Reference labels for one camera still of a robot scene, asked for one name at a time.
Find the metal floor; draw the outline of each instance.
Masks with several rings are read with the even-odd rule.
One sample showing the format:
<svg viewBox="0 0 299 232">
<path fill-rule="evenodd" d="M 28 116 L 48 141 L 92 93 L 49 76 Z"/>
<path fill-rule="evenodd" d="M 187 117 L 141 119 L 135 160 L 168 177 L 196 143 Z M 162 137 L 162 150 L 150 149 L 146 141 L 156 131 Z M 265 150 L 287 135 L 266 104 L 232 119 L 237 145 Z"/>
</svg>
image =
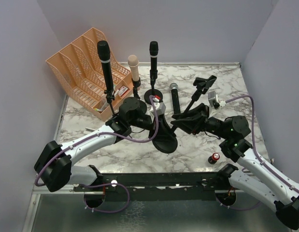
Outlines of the metal floor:
<svg viewBox="0 0 299 232">
<path fill-rule="evenodd" d="M 117 209 L 124 203 L 105 203 Z M 237 207 L 256 204 L 238 193 Z M 215 201 L 131 202 L 117 214 L 85 210 L 82 194 L 41 195 L 33 232 L 289 232 L 266 206 L 250 211 L 220 207 Z"/>
</svg>

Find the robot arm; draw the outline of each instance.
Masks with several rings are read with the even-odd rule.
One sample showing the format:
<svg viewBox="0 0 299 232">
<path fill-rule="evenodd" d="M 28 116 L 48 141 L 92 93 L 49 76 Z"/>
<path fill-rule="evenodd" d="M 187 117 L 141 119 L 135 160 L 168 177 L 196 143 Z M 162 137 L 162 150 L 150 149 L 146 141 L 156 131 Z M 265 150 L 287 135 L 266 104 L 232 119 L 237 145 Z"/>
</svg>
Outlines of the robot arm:
<svg viewBox="0 0 299 232">
<path fill-rule="evenodd" d="M 228 117 L 221 121 L 213 115 L 226 102 L 220 101 L 212 92 L 209 93 L 208 99 L 210 107 L 201 103 L 192 110 L 173 115 L 175 120 L 171 124 L 188 134 L 195 135 L 205 131 L 225 139 L 219 145 L 223 154 L 258 178 L 257 180 L 249 177 L 229 164 L 224 168 L 228 169 L 226 178 L 230 185 L 259 199 L 272 209 L 287 227 L 298 229 L 299 183 L 282 174 L 260 154 L 256 154 L 253 146 L 244 139 L 251 132 L 244 116 Z"/>
<path fill-rule="evenodd" d="M 77 146 L 72 146 L 72 149 L 69 149 L 65 152 L 67 156 L 71 156 L 71 162 L 72 166 L 76 164 L 79 160 L 86 157 L 87 155 L 91 154 L 92 152 L 99 150 L 105 146 L 112 145 L 116 142 L 116 136 L 115 135 L 103 135 L 98 136 L 99 133 L 102 132 L 113 132 L 114 130 L 109 127 L 103 125 L 98 130 L 83 136 L 82 138 L 63 143 L 61 149 L 65 149 L 67 147 L 70 147 L 80 141 L 83 141 L 86 138 L 90 138 L 85 142 L 80 143 Z"/>
<path fill-rule="evenodd" d="M 94 166 L 74 165 L 92 152 L 113 145 L 124 138 L 139 143 L 154 140 L 159 130 L 158 117 L 164 114 L 165 105 L 163 102 L 157 102 L 158 99 L 154 98 L 153 101 L 156 101 L 153 103 L 155 107 L 152 107 L 150 112 L 154 116 L 154 123 L 149 115 L 141 111 L 137 98 L 130 97 L 125 99 L 118 113 L 98 130 L 61 145 L 56 141 L 49 142 L 34 166 L 38 174 L 36 186 L 45 184 L 50 192 L 54 192 L 66 184 L 100 184 L 103 176 Z M 131 133 L 131 125 L 150 130 L 149 139 L 137 141 L 127 138 L 126 136 Z"/>
</svg>

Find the round base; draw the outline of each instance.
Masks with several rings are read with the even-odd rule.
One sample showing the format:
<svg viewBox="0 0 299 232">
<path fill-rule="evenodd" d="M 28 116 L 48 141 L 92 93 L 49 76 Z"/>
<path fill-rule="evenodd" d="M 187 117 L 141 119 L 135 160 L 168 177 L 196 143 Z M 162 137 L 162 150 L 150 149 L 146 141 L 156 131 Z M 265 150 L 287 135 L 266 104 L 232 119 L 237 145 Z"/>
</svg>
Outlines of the round base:
<svg viewBox="0 0 299 232">
<path fill-rule="evenodd" d="M 139 100 L 139 102 L 140 102 L 140 109 L 141 109 L 142 113 L 145 114 L 146 111 L 147 111 L 147 105 L 146 105 L 145 102 L 143 102 L 143 101 L 141 101 L 141 100 Z"/>
<path fill-rule="evenodd" d="M 158 97 L 160 97 L 160 100 L 163 100 L 163 94 L 159 90 L 154 89 L 154 93 L 155 93 L 155 95 L 157 95 Z M 145 92 L 145 94 L 144 94 L 144 100 L 149 105 L 151 105 L 150 100 L 149 100 L 149 96 L 150 95 L 152 95 L 151 89 L 147 90 Z"/>
</svg>

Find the cable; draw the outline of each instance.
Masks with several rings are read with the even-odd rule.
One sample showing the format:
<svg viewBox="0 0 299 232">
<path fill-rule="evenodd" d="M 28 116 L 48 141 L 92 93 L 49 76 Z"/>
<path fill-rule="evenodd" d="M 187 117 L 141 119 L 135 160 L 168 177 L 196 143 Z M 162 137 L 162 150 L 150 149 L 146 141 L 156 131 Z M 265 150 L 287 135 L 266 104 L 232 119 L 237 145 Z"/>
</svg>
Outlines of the cable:
<svg viewBox="0 0 299 232">
<path fill-rule="evenodd" d="M 254 103 L 254 99 L 248 95 L 248 94 L 244 94 L 229 100 L 226 100 L 226 103 L 229 103 L 231 101 L 235 101 L 237 99 L 240 98 L 250 98 L 251 100 L 251 105 L 252 105 L 252 118 L 251 118 L 251 134 L 252 134 L 252 146 L 253 146 L 253 151 L 254 154 L 256 156 L 256 158 L 260 161 L 263 162 L 263 160 L 261 159 L 261 157 L 259 156 L 259 154 L 257 153 L 256 150 L 256 139 L 255 139 L 255 103 Z M 299 190 L 297 188 L 294 188 L 289 182 L 287 182 L 285 179 L 283 179 L 280 175 L 278 175 L 267 163 L 263 163 L 264 167 L 267 168 L 267 170 L 272 173 L 275 177 L 277 177 L 281 182 L 283 182 L 284 184 L 286 184 L 289 188 L 293 189 L 295 192 L 297 192 L 299 194 Z"/>
<path fill-rule="evenodd" d="M 133 132 L 133 131 L 131 131 L 131 133 L 138 134 L 138 133 L 143 132 L 144 130 L 145 130 L 145 129 L 143 129 L 143 130 L 141 130 L 141 131 L 139 131 L 139 132 Z"/>
<path fill-rule="evenodd" d="M 236 210 L 236 211 L 253 210 L 253 209 L 255 209 L 255 208 L 257 208 L 257 207 L 259 207 L 261 205 L 261 202 L 258 202 L 257 204 L 255 204 L 254 206 L 252 206 L 250 208 L 237 208 L 237 207 L 232 207 L 232 206 L 228 206 L 228 205 L 222 204 L 217 197 L 216 197 L 216 201 L 218 201 L 220 203 L 220 206 L 223 206 L 223 207 L 228 208 L 228 209 L 233 209 L 233 210 Z"/>
<path fill-rule="evenodd" d="M 126 204 L 122 208 L 120 208 L 120 209 L 112 210 L 112 211 L 107 211 L 107 210 L 101 210 L 101 209 L 96 209 L 96 208 L 90 208 L 87 205 L 87 202 L 86 202 L 85 197 L 84 197 L 84 203 L 86 205 L 85 209 L 88 208 L 88 209 L 91 209 L 91 210 L 94 210 L 94 211 L 97 211 L 97 212 L 101 212 L 101 213 L 106 213 L 106 214 L 115 214 L 115 213 L 121 212 L 124 209 L 126 209 L 128 207 L 128 205 L 129 205 L 129 203 L 130 203 L 130 194 L 129 194 L 129 190 L 127 189 L 126 186 L 124 186 L 122 184 L 119 184 L 119 183 L 107 183 L 107 184 L 94 185 L 94 186 L 82 185 L 82 187 L 86 187 L 86 188 L 100 188 L 100 187 L 109 186 L 109 185 L 119 185 L 120 187 L 122 187 L 126 191 L 126 193 L 127 193 L 127 202 L 126 202 Z"/>
<path fill-rule="evenodd" d="M 219 136 L 214 136 L 214 135 L 209 135 L 209 134 L 207 134 L 207 132 L 206 131 L 204 131 L 204 133 L 208 136 L 208 137 L 213 137 L 213 138 L 216 138 L 216 139 L 221 139 L 221 137 L 219 137 Z"/>
<path fill-rule="evenodd" d="M 147 139 L 147 140 L 136 140 L 136 139 L 132 139 L 132 138 L 130 139 L 130 138 L 126 137 L 126 136 L 123 136 L 123 135 L 121 135 L 121 134 L 117 134 L 117 133 L 113 133 L 113 132 L 101 132 L 101 133 L 97 133 L 97 134 L 90 135 L 90 136 L 88 136 L 88 137 L 86 137 L 86 138 L 84 138 L 84 139 L 82 139 L 82 140 L 80 140 L 80 141 L 74 143 L 73 145 L 71 145 L 71 146 L 69 146 L 69 147 L 63 149 L 62 151 L 58 152 L 56 155 L 54 155 L 54 156 L 53 156 L 53 157 L 52 157 L 52 158 L 45 164 L 45 166 L 41 169 L 41 171 L 39 172 L 39 174 L 38 174 L 37 177 L 35 178 L 35 181 L 34 181 L 35 186 L 37 186 L 37 187 L 41 187 L 41 186 L 44 186 L 44 185 L 45 185 L 45 184 L 39 184 L 39 183 L 38 183 L 38 182 L 39 182 L 39 179 L 41 178 L 42 174 L 45 172 L 46 168 L 47 168 L 47 167 L 48 167 L 54 160 L 56 160 L 58 157 L 60 157 L 60 155 L 62 155 L 64 152 L 70 150 L 71 148 L 76 147 L 76 146 L 78 146 L 79 144 L 82 144 L 83 142 L 85 142 L 85 141 L 87 141 L 87 140 L 89 140 L 89 139 L 92 139 L 92 138 L 94 138 L 94 137 L 96 137 L 96 136 L 99 137 L 99 136 L 101 136 L 101 135 L 105 135 L 105 134 L 107 134 L 107 135 L 114 135 L 114 136 L 120 137 L 120 138 L 122 138 L 122 139 L 127 139 L 127 140 L 132 141 L 132 142 L 135 142 L 135 143 L 147 143 L 147 142 L 152 141 L 152 140 L 155 138 L 155 136 L 158 134 L 158 129 L 159 129 L 158 114 L 157 114 L 157 111 L 156 111 L 156 108 L 155 108 L 155 104 L 154 104 L 153 98 L 155 98 L 155 96 L 153 96 L 153 95 L 150 95 L 150 96 L 149 96 L 150 103 L 151 103 L 151 105 L 152 105 L 152 107 L 153 107 L 153 110 L 154 110 L 155 121 L 156 121 L 156 130 L 155 130 L 155 133 L 153 134 L 153 136 L 152 136 L 151 138 L 149 138 L 149 139 Z"/>
</svg>

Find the beige microphone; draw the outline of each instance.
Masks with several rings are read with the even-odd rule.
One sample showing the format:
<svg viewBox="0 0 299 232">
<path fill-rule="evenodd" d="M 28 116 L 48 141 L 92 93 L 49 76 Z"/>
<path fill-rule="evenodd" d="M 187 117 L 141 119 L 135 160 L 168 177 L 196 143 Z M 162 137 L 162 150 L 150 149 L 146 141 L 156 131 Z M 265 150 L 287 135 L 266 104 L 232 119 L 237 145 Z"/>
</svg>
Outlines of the beige microphone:
<svg viewBox="0 0 299 232">
<path fill-rule="evenodd" d="M 134 82 L 139 82 L 140 75 L 139 75 L 139 59 L 135 55 L 131 55 L 128 57 L 128 65 L 131 70 L 132 80 Z"/>
</svg>

